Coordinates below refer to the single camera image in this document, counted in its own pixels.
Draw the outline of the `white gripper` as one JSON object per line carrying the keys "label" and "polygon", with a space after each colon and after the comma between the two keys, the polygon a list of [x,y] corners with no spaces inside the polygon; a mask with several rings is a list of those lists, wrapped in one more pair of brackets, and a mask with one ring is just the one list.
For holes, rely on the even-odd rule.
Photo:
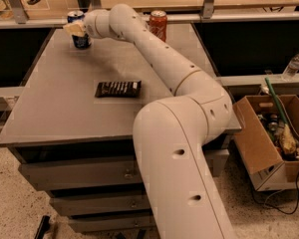
{"label": "white gripper", "polygon": [[87,32],[94,39],[116,39],[118,35],[111,27],[111,14],[110,10],[93,10],[85,14],[84,22],[74,21],[63,29],[71,36],[84,37]]}

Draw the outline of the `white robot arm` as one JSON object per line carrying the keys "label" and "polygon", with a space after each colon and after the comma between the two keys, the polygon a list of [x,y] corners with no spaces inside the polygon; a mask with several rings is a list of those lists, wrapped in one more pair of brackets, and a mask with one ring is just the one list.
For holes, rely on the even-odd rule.
{"label": "white robot arm", "polygon": [[235,239],[202,152],[232,117],[224,87],[154,35],[130,6],[94,10],[65,25],[75,36],[135,45],[170,90],[137,114],[133,141],[160,239]]}

